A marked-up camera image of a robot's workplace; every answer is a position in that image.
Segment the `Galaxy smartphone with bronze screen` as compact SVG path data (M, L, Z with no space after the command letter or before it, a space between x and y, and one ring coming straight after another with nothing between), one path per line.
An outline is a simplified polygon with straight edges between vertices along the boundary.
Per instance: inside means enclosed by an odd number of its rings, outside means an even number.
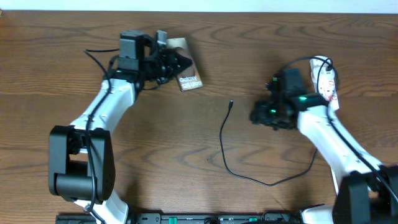
M203 82L189 50L186 39L167 39L167 47L170 49L176 49L180 55L192 60L192 65L186 68L181 74L177 75L177 83L180 87L180 90L190 91L203 87Z

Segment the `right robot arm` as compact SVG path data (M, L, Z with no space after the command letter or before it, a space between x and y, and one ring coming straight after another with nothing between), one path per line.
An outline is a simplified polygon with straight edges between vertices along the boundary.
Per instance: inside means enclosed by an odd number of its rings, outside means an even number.
M297 69L274 75L269 100L258 101L251 121L274 129L298 129L330 166L333 205L300 211L304 223L397 223L397 166L385 166L340 123L331 103L308 93Z

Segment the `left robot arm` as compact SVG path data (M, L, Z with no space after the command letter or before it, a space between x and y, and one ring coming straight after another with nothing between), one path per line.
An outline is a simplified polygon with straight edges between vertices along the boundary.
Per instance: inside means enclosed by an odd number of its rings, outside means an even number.
M103 80L94 100L77 119L53 127L49 134L49 191L84 210L81 215L58 215L57 223L136 222L114 189L111 136L146 82L160 88L193 67L184 38L170 39L162 30L154 36L139 30L121 32L119 47L101 66Z

